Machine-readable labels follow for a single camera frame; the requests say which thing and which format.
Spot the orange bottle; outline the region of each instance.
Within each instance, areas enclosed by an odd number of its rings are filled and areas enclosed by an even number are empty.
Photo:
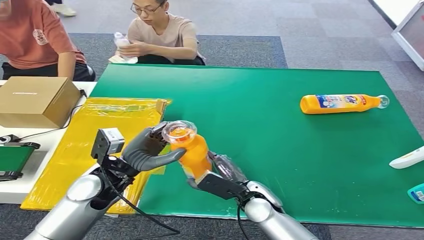
[[[385,109],[389,102],[385,95],[306,95],[300,100],[300,109],[304,114],[363,112],[371,108]]]
[[[187,150],[179,160],[187,177],[198,179],[206,170],[212,171],[212,164],[208,160],[208,145],[205,139],[197,134],[197,128],[192,122],[169,122],[163,128],[162,136],[171,144],[171,150]]]

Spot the person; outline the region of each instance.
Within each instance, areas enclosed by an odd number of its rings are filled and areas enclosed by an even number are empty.
[[[68,5],[64,4],[62,0],[45,0],[58,14],[62,14],[65,17],[74,17],[77,15],[77,12],[70,8]]]
[[[168,13],[169,7],[167,0],[133,0],[131,10],[138,17],[128,29],[131,44],[118,53],[138,57],[139,64],[205,65],[194,24]]]
[[[84,54],[71,42],[58,15],[44,0],[0,0],[3,79],[67,77],[94,81]]]

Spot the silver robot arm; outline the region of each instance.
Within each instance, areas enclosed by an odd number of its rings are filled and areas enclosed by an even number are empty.
[[[161,134],[165,125],[166,122],[162,122],[144,129],[124,149],[122,158],[111,156],[121,152],[124,146],[124,137],[119,130],[99,129],[91,150],[97,164],[71,185],[66,195],[25,240],[83,239],[120,199],[135,176],[175,162],[184,155],[186,150],[182,148],[158,155],[166,146]]]
[[[115,197],[104,207],[92,206],[104,182],[93,174],[81,176],[66,196],[43,218],[25,240],[81,240],[106,211],[118,201]]]
[[[66,195],[41,220],[25,240],[81,240],[139,173],[124,160],[109,156],[119,153],[124,137],[117,128],[99,129],[91,155],[97,159],[86,173],[67,190]]]
[[[223,199],[235,198],[247,218],[256,223],[270,240],[318,240],[283,210],[281,200],[265,185],[249,181],[226,155],[209,152],[216,171],[195,180],[198,189]]]
[[[318,240],[302,224],[284,213],[280,199],[267,187],[255,181],[249,181],[246,186],[251,192],[260,193],[260,197],[250,198],[244,205],[244,213],[270,240]]]

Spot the white bottle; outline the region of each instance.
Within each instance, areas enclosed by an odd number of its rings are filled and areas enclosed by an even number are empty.
[[[389,163],[395,169],[404,169],[414,164],[424,161],[424,146],[405,154]]]
[[[130,45],[130,41],[120,32],[115,32],[114,34],[115,37],[115,45],[117,46],[117,48],[121,48],[121,47],[125,47]],[[127,57],[127,56],[121,56],[124,59],[124,63],[125,64],[136,64],[139,59],[138,57]]]

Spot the black cable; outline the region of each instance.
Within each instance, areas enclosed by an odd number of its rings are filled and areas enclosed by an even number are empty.
[[[110,187],[112,188],[112,190],[118,195],[118,197],[120,199],[122,199],[126,204],[128,204],[132,209],[134,209],[135,211],[137,211],[137,213],[141,214],[142,216],[146,217],[147,219],[149,219],[150,221],[154,222],[155,224],[168,229],[170,231],[172,231],[172,233],[167,233],[167,234],[161,234],[161,235],[153,235],[153,236],[146,236],[146,237],[142,237],[142,238],[137,238],[135,240],[144,240],[144,239],[154,239],[154,238],[163,238],[163,237],[167,237],[167,236],[173,236],[173,235],[178,235],[181,232],[175,228],[172,228],[162,222],[160,222],[159,220],[153,218],[152,216],[148,215],[147,213],[145,213],[144,211],[142,211],[140,208],[136,207],[134,204],[132,204],[128,199],[126,199],[116,188],[115,186],[112,184],[111,180],[109,179],[108,175],[106,174],[105,170],[103,169],[103,167],[100,166],[100,171],[103,174],[104,178],[107,180],[107,183],[110,185]]]
[[[245,231],[245,228],[243,227],[242,218],[240,217],[240,209],[241,208],[242,208],[242,202],[237,207],[237,222],[238,222],[238,225],[240,226],[241,232],[243,233],[244,237],[247,240],[250,240],[250,238],[248,237],[248,235],[247,235],[247,233]]]
[[[74,107],[72,108],[72,110],[70,111],[70,114],[69,114],[69,121],[67,122],[67,124],[66,124],[65,126],[63,126],[63,127],[59,127],[59,128],[53,129],[53,130],[49,130],[49,131],[44,131],[44,132],[39,132],[39,133],[31,134],[31,135],[28,135],[28,136],[24,136],[24,137],[21,137],[21,138],[17,139],[17,141],[18,141],[18,142],[20,142],[20,141],[22,141],[23,139],[32,138],[32,137],[34,137],[34,136],[38,136],[38,135],[41,135],[41,134],[48,134],[48,133],[51,133],[51,132],[54,132],[54,131],[57,131],[57,130],[61,130],[61,129],[65,129],[65,128],[67,128],[67,127],[69,126],[69,124],[71,123],[72,116],[74,115],[75,110],[76,110],[77,108],[81,107],[81,106],[82,106],[82,105],[78,105],[78,106],[74,106]]]

